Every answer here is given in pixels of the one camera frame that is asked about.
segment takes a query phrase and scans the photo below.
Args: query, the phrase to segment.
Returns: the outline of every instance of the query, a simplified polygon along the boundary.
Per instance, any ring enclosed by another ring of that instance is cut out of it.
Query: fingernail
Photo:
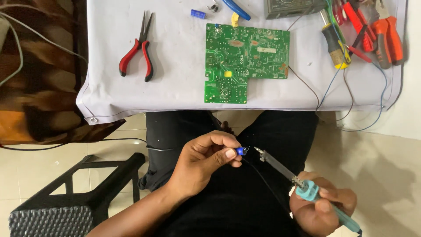
[[[237,156],[237,154],[235,153],[235,151],[233,149],[229,149],[225,152],[225,155],[228,158],[234,158],[235,156]]]
[[[328,203],[328,202],[322,202],[322,203],[320,203],[320,209],[323,212],[329,212],[330,211],[330,203]]]
[[[329,194],[329,191],[327,189],[324,189],[324,188],[320,188],[320,192],[322,194]]]

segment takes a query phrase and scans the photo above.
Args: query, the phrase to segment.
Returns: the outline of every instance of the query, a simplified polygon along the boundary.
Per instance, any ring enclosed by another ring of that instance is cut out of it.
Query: printed circuit board
[[[290,33],[206,24],[205,102],[247,103],[248,78],[288,77]]]

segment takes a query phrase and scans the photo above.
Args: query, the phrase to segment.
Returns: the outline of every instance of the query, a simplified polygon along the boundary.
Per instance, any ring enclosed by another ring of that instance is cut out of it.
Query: table
[[[390,13],[398,18],[397,30],[403,39],[406,0],[384,0]],[[241,0],[238,4],[251,15],[240,25],[285,30],[295,20],[265,20],[260,0]],[[85,84],[77,97],[77,105],[89,124],[116,121],[145,111],[276,109],[314,110],[314,94],[292,73],[286,80],[250,79],[247,104],[204,103],[205,25],[230,24],[232,11],[222,2],[212,13],[197,0],[88,0],[89,66]],[[190,10],[208,14],[201,20],[190,16]],[[139,37],[143,11],[155,12],[148,40],[149,53],[155,67],[153,79],[145,83],[146,63],[138,53],[128,66],[128,75],[121,77],[118,64]],[[290,29],[290,66],[322,99],[336,69],[327,53],[321,33],[319,14],[303,16]],[[353,42],[352,26],[341,27],[346,41]],[[387,89],[384,109],[397,99],[402,66],[384,71]],[[355,98],[357,110],[378,111],[385,78],[374,65],[357,57],[346,70],[346,78]],[[346,110],[351,97],[342,71],[333,81],[320,110]]]

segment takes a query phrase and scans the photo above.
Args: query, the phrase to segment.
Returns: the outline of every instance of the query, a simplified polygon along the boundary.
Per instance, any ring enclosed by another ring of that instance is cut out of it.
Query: electrolytic capacitor
[[[247,154],[248,151],[248,147],[239,147],[235,149],[237,151],[237,154],[240,156],[244,156],[245,154]]]
[[[200,18],[200,19],[204,19],[206,17],[206,13],[202,12],[202,11],[197,11],[197,10],[193,10],[190,12],[191,16]]]

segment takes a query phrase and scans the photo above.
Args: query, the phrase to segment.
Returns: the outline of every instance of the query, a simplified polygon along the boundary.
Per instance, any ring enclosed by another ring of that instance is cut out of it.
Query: teal soldering iron handle
[[[319,196],[319,186],[317,186],[313,181],[311,180],[304,180],[303,181],[305,186],[308,187],[306,190],[303,190],[300,187],[297,187],[295,193],[299,195],[302,199],[316,202],[320,196]],[[350,229],[352,232],[362,234],[361,228],[358,225],[357,222],[352,220],[347,214],[345,214],[343,211],[341,211],[339,208],[337,208],[335,205],[333,205],[333,209],[335,210],[336,214],[339,218],[339,223],[346,226],[348,229]]]

